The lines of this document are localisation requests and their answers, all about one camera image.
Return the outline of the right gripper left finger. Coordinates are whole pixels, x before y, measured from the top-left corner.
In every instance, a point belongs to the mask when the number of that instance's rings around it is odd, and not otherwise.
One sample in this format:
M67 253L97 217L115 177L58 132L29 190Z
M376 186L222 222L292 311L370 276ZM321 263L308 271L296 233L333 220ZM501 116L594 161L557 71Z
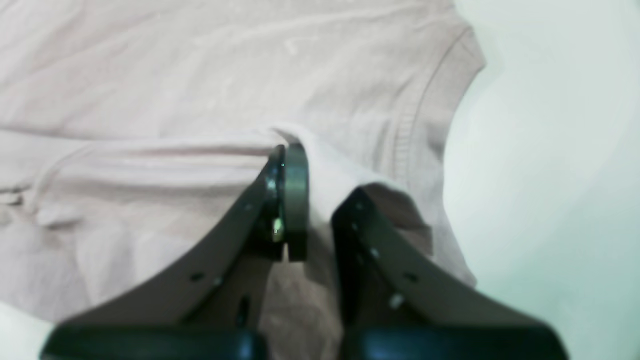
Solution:
M272 266L307 259L309 165L278 145L188 253L144 283L55 326L42 360L266 360L258 331Z

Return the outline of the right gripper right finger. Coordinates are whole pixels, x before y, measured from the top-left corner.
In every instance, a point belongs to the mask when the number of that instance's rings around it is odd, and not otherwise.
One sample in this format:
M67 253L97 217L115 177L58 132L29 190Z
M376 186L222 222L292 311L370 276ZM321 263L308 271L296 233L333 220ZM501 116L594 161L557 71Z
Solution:
M363 187L331 218L345 328L341 360L566 360L543 321L420 254Z

